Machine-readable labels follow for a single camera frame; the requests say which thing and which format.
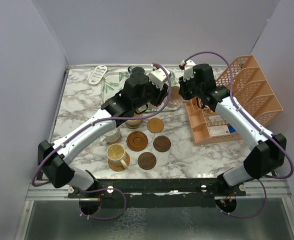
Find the grey blue mug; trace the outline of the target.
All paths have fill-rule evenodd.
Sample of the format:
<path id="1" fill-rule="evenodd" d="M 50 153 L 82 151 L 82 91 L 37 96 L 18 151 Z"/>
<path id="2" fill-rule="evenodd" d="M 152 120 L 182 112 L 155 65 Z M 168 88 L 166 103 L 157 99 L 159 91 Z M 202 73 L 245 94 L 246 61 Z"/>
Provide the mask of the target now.
<path id="1" fill-rule="evenodd" d="M 129 74 L 145 74 L 145 70 L 139 66 L 129 66 L 127 71 Z"/>

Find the pink mug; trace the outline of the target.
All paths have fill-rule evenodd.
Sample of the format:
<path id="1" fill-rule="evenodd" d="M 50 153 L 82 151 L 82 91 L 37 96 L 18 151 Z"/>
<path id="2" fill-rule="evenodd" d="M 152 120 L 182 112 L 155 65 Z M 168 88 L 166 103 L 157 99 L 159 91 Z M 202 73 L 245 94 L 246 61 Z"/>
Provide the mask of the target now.
<path id="1" fill-rule="evenodd" d="M 167 104 L 168 107 L 173 108 L 173 107 L 178 107 L 183 103 L 183 98 L 179 94 L 180 87 L 178 86 L 172 86 L 171 87 L 171 97 L 169 100 L 169 103 Z"/>

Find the tan brown mug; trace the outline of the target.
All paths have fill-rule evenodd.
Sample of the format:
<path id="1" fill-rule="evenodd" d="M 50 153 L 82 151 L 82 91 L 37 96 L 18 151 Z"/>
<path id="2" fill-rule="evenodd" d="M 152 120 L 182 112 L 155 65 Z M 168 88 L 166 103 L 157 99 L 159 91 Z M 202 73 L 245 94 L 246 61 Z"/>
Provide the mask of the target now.
<path id="1" fill-rule="evenodd" d="M 142 124 L 142 122 L 142 119 L 127 120 L 125 121 L 125 125 L 130 129 L 137 129 Z"/>

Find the white cream mug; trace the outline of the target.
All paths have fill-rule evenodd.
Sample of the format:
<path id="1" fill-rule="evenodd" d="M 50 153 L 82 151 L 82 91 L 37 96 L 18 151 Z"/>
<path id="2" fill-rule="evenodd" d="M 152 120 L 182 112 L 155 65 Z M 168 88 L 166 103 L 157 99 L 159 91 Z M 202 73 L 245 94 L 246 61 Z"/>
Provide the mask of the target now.
<path id="1" fill-rule="evenodd" d="M 118 141 L 121 138 L 121 131 L 118 128 L 115 128 L 107 133 L 105 133 L 101 138 L 100 138 L 100 145 L 109 145 L 113 144 L 116 141 Z"/>

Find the dark walnut coaster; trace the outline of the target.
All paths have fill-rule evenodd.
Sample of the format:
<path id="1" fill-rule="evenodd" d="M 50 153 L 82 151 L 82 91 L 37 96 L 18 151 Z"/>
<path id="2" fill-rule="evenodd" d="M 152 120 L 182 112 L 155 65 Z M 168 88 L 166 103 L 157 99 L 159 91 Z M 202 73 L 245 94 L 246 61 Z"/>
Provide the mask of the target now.
<path id="1" fill-rule="evenodd" d="M 171 141 L 168 137 L 161 135 L 154 139 L 153 146 L 158 152 L 166 152 L 171 148 Z"/>
<path id="2" fill-rule="evenodd" d="M 151 170 L 157 163 L 156 156 L 151 152 L 144 152 L 138 157 L 138 165 L 144 170 Z"/>

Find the yellow mug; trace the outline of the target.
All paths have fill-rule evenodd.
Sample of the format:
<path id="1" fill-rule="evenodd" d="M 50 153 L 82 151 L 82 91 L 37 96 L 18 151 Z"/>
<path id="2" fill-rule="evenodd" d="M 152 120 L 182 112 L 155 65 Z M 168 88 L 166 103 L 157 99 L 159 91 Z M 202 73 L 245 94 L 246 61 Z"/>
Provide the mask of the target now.
<path id="1" fill-rule="evenodd" d="M 128 167 L 126 160 L 127 155 L 125 148 L 118 144 L 112 144 L 107 149 L 107 157 L 111 164 L 115 167 L 123 167 L 126 169 Z"/>

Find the dark walnut coaster front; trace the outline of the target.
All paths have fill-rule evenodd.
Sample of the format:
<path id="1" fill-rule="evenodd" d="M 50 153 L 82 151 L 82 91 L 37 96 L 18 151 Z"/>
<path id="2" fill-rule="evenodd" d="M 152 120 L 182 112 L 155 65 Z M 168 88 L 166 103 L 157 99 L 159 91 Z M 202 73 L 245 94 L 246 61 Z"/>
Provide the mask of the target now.
<path id="1" fill-rule="evenodd" d="M 138 165 L 144 170 L 151 170 L 157 163 L 156 156 L 151 152 L 144 152 L 138 157 Z"/>

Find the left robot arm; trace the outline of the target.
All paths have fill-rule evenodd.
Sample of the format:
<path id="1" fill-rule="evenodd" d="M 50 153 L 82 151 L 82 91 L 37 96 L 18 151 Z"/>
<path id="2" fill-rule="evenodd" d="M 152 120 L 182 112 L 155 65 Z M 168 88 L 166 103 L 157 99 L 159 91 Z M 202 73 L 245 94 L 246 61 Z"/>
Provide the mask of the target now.
<path id="1" fill-rule="evenodd" d="M 88 171 L 69 165 L 87 146 L 107 132 L 133 118 L 140 107 L 151 103 L 159 106 L 171 92 L 171 73 L 154 70 L 149 75 L 133 72 L 125 80 L 123 89 L 107 99 L 101 108 L 76 130 L 49 143 L 38 145 L 38 171 L 42 171 L 55 188 L 72 185 L 86 197 L 96 194 L 96 179 Z"/>

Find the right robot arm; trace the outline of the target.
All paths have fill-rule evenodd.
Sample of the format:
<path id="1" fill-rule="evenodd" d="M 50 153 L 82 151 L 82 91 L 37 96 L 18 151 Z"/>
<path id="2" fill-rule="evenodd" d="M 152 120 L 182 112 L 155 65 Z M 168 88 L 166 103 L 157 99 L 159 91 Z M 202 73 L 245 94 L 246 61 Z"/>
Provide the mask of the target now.
<path id="1" fill-rule="evenodd" d="M 180 69 L 184 71 L 179 78 L 179 94 L 184 100 L 198 98 L 213 112 L 226 120 L 244 139 L 250 154 L 238 167 L 222 173 L 222 180 L 216 189 L 227 196 L 234 191 L 235 185 L 251 179 L 259 179 L 283 165 L 286 138 L 273 134 L 255 120 L 231 95 L 225 86 L 217 86 L 212 67 L 196 64 L 192 60 L 183 61 Z"/>

